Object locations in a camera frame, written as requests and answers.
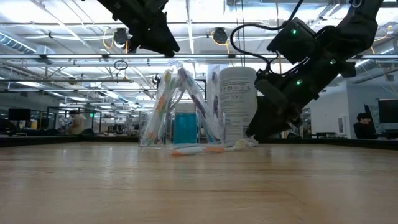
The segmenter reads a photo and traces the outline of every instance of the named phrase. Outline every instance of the wooden table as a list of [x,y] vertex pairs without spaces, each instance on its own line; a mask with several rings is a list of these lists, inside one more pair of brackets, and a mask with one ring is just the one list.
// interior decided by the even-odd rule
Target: wooden table
[[398,152],[263,145],[170,157],[129,143],[0,149],[0,223],[398,223]]

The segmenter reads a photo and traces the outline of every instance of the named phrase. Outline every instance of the ceiling duct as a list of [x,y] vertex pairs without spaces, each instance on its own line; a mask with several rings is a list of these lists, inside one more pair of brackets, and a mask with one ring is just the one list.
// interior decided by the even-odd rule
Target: ceiling duct
[[[381,44],[374,49],[375,54],[398,54],[398,37]],[[392,64],[398,63],[398,60],[389,61],[388,63],[380,63],[384,68],[390,67]],[[378,67],[379,65],[373,59],[366,59],[358,62],[356,65],[356,73],[360,74],[367,70]]]
[[[16,37],[13,34],[10,34],[5,29],[0,27],[0,44],[3,44],[7,47],[10,47],[20,53],[23,54],[39,54],[39,55],[47,55],[54,54],[55,52],[47,46],[44,45],[36,45],[31,43],[26,43],[24,40],[21,40],[19,37]],[[38,62],[43,62],[46,64],[51,64],[51,60],[40,59]]]

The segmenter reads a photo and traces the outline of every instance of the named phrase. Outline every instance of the ceiling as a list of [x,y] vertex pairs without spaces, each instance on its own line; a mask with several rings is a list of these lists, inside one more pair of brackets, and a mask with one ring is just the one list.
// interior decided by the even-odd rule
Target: ceiling
[[[42,4],[45,10],[34,4],[35,0],[3,0],[0,1],[0,33],[7,32],[8,35],[26,44],[27,46],[39,48],[46,46],[56,54],[125,54],[123,49],[112,45],[113,32],[120,27],[125,27],[119,21],[112,19],[111,13],[95,0],[45,0]],[[295,4],[292,1],[281,0],[278,4],[275,1],[266,0],[243,0],[243,4],[237,2],[237,5],[231,4],[230,0],[173,0],[169,1],[164,11],[167,12],[167,22],[169,29],[176,38],[181,54],[235,54],[231,46],[217,45],[211,38],[211,32],[215,27],[224,27],[229,34],[236,26],[244,22],[263,22],[270,26],[276,26],[278,22],[286,20],[292,12]],[[302,7],[296,14],[301,20],[306,22],[315,31],[326,25],[337,25],[345,16],[348,5],[329,4],[326,0],[304,1]],[[325,16],[324,20],[319,20],[319,16]],[[378,50],[379,45],[392,41],[397,32],[398,26],[397,9],[394,7],[384,7],[380,9],[377,15],[377,22],[380,29],[377,32],[374,48],[376,54],[381,54]],[[258,54],[269,54],[266,50],[268,43],[275,36],[275,32],[264,31],[261,29],[245,29],[244,39],[240,33],[239,39],[241,45],[244,45],[247,51]],[[10,47],[0,45],[0,54],[20,54]],[[148,50],[138,49],[137,54],[153,54]],[[386,52],[386,54],[396,54],[395,52]],[[129,68],[124,71],[114,70],[114,62],[117,60],[68,60],[57,59],[53,65],[38,63],[36,60],[7,60],[0,68],[0,77],[7,78],[4,74],[13,67],[14,78],[38,80],[50,75],[51,78],[68,79],[75,77],[78,79],[97,80],[83,84],[70,85],[67,82],[42,83],[49,88],[54,89],[85,89],[96,86],[96,83],[103,89],[154,89],[152,77],[156,74],[163,74],[166,69],[175,69],[177,63],[183,66],[196,76],[197,79],[205,79],[208,72],[208,65],[215,63],[228,64],[229,66],[241,64],[240,60],[230,61],[228,59],[129,59]],[[264,68],[264,64],[258,60],[248,60],[246,66],[255,69]],[[291,64],[283,62],[278,64],[275,70],[282,72],[291,68]],[[379,85],[383,81],[382,76],[377,74],[382,71],[375,64],[369,67],[368,72],[361,72],[355,78],[350,78],[349,82],[356,82],[366,77],[375,75],[368,81],[360,82],[358,85]],[[395,70],[389,70],[390,74],[395,75]],[[124,77],[130,79],[130,82],[103,82],[104,80],[120,80]],[[201,88],[204,88],[203,82],[198,82]],[[14,83],[18,88],[27,86]],[[131,102],[139,103],[141,107],[150,108],[153,106],[154,99],[143,92],[115,92],[120,98],[114,103]],[[62,96],[79,96],[88,98],[92,102],[103,102],[104,97],[99,97],[98,93],[62,93]]]

